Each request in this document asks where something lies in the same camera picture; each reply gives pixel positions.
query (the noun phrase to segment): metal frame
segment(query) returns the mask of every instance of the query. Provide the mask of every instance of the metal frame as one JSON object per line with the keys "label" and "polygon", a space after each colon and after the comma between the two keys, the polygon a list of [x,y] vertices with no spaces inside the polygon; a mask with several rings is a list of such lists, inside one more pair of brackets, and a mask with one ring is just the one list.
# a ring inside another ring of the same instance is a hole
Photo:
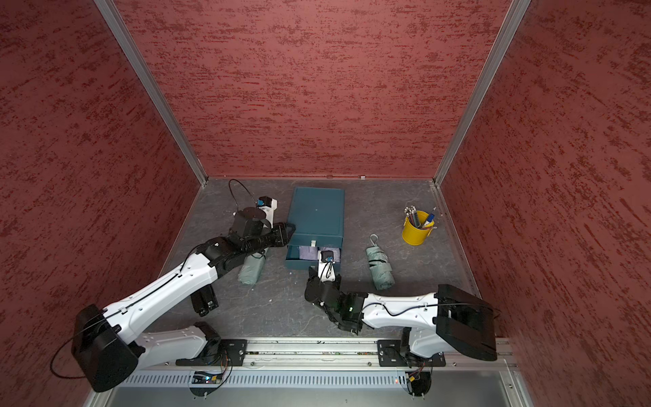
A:
{"label": "metal frame", "polygon": [[470,99],[468,99],[468,104],[459,120],[459,125],[450,140],[450,144],[448,145],[445,154],[443,155],[443,159],[441,160],[441,164],[439,164],[436,175],[434,175],[434,183],[436,185],[440,186],[443,183],[443,179],[450,169],[452,161],[454,160],[456,153],[459,151],[459,147],[461,147],[461,144],[464,141],[465,135],[475,118],[475,114],[477,114],[477,110],[486,95],[486,91],[488,91],[490,83],[493,81],[493,77],[495,77],[499,65],[502,63],[506,50],[518,30],[520,21],[522,21],[522,17],[525,15],[530,1],[531,0],[513,0],[509,6],[506,16],[504,17],[504,22],[497,33],[495,42],[493,43],[493,47],[488,54],[488,58],[486,58],[484,68],[479,74],[475,89],[473,90]]}
{"label": "metal frame", "polygon": [[470,269],[470,263],[468,263],[468,258],[465,256],[464,246],[461,244],[459,235],[456,232],[454,227],[454,222],[452,221],[452,216],[450,216],[450,210],[445,203],[445,198],[443,197],[443,192],[441,191],[440,186],[434,184],[430,181],[430,189],[432,194],[434,194],[434,202],[436,207],[439,208],[439,213],[441,214],[441,220],[445,225],[445,231],[447,232],[448,239],[450,240],[450,245],[452,246],[452,253],[457,263],[461,266],[462,277],[465,279],[464,290],[468,291],[472,295],[481,298],[482,294],[479,292],[477,287],[477,282],[475,281],[475,276],[473,271]]}
{"label": "metal frame", "polygon": [[[380,367],[377,341],[373,337],[247,337],[242,367],[233,368],[226,387],[369,388],[390,389],[405,385],[404,372],[414,369]],[[532,407],[519,376],[519,367],[508,338],[497,339],[498,360],[480,361],[446,352],[445,367],[435,371],[499,372],[513,407]],[[192,385],[187,366],[164,364],[133,373],[122,387],[210,387]],[[110,392],[92,393],[85,407],[102,407]]]}
{"label": "metal frame", "polygon": [[108,24],[113,36],[115,36],[115,39],[118,41],[118,44],[120,44],[124,54],[131,63],[133,70],[135,70],[138,78],[140,78],[140,81],[143,83],[143,86],[156,106],[158,113],[160,113],[167,128],[170,133],[172,133],[172,136],[174,137],[174,140],[176,140],[176,144],[178,144],[178,147],[181,149],[187,163],[190,164],[192,171],[194,171],[201,185],[206,185],[208,181],[206,171],[201,166],[201,163],[192,149],[190,142],[187,140],[181,125],[176,120],[172,108],[167,103],[163,92],[158,87],[154,76],[147,67],[145,59],[138,50],[131,34],[129,34],[129,30],[124,24],[124,20],[122,20],[122,16],[113,0],[94,0],[94,2],[97,8],[100,9],[106,24]]}

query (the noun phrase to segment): folded cloth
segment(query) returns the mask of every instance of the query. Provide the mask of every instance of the folded cloth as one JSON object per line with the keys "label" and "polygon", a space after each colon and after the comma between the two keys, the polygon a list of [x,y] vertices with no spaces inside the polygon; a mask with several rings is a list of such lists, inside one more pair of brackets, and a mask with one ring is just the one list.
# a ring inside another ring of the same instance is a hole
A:
{"label": "folded cloth", "polygon": [[298,258],[301,260],[318,260],[318,249],[314,246],[299,246]]}
{"label": "folded cloth", "polygon": [[338,247],[319,247],[320,251],[332,250],[335,255],[335,263],[341,263],[341,249]]}

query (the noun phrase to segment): black motor joint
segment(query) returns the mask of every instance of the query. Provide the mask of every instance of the black motor joint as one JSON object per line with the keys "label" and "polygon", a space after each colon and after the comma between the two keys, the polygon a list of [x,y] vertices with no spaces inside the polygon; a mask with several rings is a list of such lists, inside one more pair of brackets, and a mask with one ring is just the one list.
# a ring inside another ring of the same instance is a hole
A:
{"label": "black motor joint", "polygon": [[[195,254],[203,254],[208,265],[217,270],[217,277],[244,263],[247,256],[261,253],[269,247],[283,247],[289,243],[296,229],[289,223],[271,224],[261,206],[271,206],[271,198],[258,198],[258,206],[250,206],[235,212],[233,225],[227,236],[212,238],[198,246]],[[200,288],[190,296],[194,310],[207,315],[217,308],[217,300],[211,285]]]}
{"label": "black motor joint", "polygon": [[362,329],[362,308],[366,292],[343,293],[339,290],[341,275],[334,281],[321,281],[314,267],[310,267],[305,299],[323,309],[331,322],[342,331],[358,334]]}

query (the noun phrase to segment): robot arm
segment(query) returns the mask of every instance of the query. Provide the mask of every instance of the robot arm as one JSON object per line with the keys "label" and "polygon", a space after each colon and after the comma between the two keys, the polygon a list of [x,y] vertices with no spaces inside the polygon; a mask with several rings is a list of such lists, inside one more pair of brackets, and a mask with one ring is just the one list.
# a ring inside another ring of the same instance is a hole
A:
{"label": "robot arm", "polygon": [[316,270],[310,270],[305,299],[321,307],[341,330],[359,333],[363,324],[405,327],[403,357],[415,364],[439,352],[497,360],[493,307],[465,291],[440,284],[437,292],[416,297],[343,293],[340,275],[332,281]]}
{"label": "robot arm", "polygon": [[276,208],[275,199],[259,198],[257,207],[235,213],[228,236],[198,245],[183,263],[132,295],[102,310],[93,304],[80,311],[72,354],[93,389],[106,391],[135,369],[164,361],[217,357],[221,339],[206,324],[179,331],[143,332],[188,296],[201,316],[207,314],[217,307],[211,283],[241,266],[247,256],[285,246],[294,228],[272,224]]}

